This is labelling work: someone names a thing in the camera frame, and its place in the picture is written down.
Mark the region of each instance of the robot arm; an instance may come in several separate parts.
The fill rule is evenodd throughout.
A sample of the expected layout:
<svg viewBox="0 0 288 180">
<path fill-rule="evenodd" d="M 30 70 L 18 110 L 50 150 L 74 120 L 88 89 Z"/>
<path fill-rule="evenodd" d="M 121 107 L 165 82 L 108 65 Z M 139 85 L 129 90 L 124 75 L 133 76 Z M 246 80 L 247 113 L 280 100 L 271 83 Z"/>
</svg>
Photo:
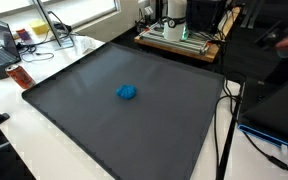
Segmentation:
<svg viewBox="0 0 288 180">
<path fill-rule="evenodd" d="M 168 0 L 167 19 L 164 23 L 164 38 L 180 41 L 185 31 L 187 0 Z"/>
</svg>

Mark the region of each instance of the white desk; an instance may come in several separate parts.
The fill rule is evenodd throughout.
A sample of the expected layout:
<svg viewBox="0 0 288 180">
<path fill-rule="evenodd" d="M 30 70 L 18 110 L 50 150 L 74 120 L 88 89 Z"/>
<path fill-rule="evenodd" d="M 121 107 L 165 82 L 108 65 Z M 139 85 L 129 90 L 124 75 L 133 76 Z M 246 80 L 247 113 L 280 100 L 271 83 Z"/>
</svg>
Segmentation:
<svg viewBox="0 0 288 180">
<path fill-rule="evenodd" d="M 253 142 L 265 153 L 283 160 L 281 150 L 265 141 L 250 136 Z M 288 180 L 288 172 L 269 162 L 258 152 L 245 135 L 235 129 L 225 180 Z"/>
<path fill-rule="evenodd" d="M 99 47 L 103 43 L 96 41 L 96 44 Z M 38 51 L 52 50 L 46 44 L 38 47 Z M 56 51 L 54 55 L 49 61 L 19 64 L 38 83 L 82 57 L 74 48 Z M 229 82 L 228 86 L 233 94 L 238 94 L 238 84 Z M 0 125 L 0 129 L 36 179 L 113 179 L 61 130 L 26 103 L 21 97 L 22 92 L 23 89 L 12 79 L 0 81 L 0 113 L 6 112 L 11 116 Z M 221 157 L 231 122 L 228 99 L 219 103 L 217 122 Z M 212 123 L 191 179 L 215 179 L 215 157 Z"/>
</svg>

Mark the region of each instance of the laptop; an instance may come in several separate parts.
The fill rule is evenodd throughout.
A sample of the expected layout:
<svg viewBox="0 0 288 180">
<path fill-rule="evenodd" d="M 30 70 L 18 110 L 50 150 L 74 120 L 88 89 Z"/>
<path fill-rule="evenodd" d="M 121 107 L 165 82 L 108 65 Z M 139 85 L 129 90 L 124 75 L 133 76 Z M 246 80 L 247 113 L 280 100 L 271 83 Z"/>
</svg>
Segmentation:
<svg viewBox="0 0 288 180">
<path fill-rule="evenodd" d="M 0 65 L 21 60 L 15 41 L 7 23 L 0 21 Z"/>
<path fill-rule="evenodd" d="M 238 129 L 278 147 L 288 147 L 288 82 L 242 114 Z"/>
</svg>

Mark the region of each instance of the gray tray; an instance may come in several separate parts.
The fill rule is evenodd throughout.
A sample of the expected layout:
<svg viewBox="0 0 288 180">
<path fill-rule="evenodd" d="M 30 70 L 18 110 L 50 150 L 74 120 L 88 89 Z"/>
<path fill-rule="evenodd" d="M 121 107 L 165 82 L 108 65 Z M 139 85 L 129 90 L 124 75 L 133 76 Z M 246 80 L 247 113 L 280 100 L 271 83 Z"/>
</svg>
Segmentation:
<svg viewBox="0 0 288 180">
<path fill-rule="evenodd" d="M 116 96 L 122 84 L 137 95 Z M 107 43 L 22 97 L 114 178 L 179 180 L 192 174 L 222 84 L 218 74 Z"/>
</svg>

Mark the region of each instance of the black monitor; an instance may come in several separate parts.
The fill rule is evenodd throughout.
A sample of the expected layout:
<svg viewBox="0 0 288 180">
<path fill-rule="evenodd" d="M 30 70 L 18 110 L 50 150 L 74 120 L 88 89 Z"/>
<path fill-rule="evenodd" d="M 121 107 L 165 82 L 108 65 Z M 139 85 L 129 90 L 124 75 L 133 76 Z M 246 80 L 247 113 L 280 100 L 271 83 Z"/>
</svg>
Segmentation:
<svg viewBox="0 0 288 180">
<path fill-rule="evenodd" d="M 189 30 L 215 34 L 227 0 L 188 0 L 186 23 Z"/>
<path fill-rule="evenodd" d="M 42 18 L 44 19 L 44 21 L 48 23 L 49 28 L 51 29 L 51 31 L 52 31 L 52 33 L 54 35 L 54 38 L 56 39 L 56 41 L 58 43 L 58 45 L 54 45 L 55 50 L 73 47 L 74 46 L 74 41 L 72 40 L 71 36 L 69 35 L 69 32 L 66 29 L 66 27 L 63 25 L 63 27 L 66 30 L 67 34 L 61 35 L 60 33 L 58 33 L 58 31 L 54 27 L 54 24 L 53 24 L 51 18 L 49 17 L 49 15 L 48 15 L 49 13 L 46 10 L 46 8 L 45 8 L 44 4 L 42 3 L 42 1 L 41 0 L 32 0 L 32 1 L 35 4 L 38 12 L 40 13 Z"/>
<path fill-rule="evenodd" d="M 7 23 L 0 21 L 0 45 L 3 49 L 15 57 L 20 57 L 16 45 Z"/>
<path fill-rule="evenodd" d="M 278 147 L 288 147 L 288 82 L 242 114 L 238 128 Z"/>
</svg>

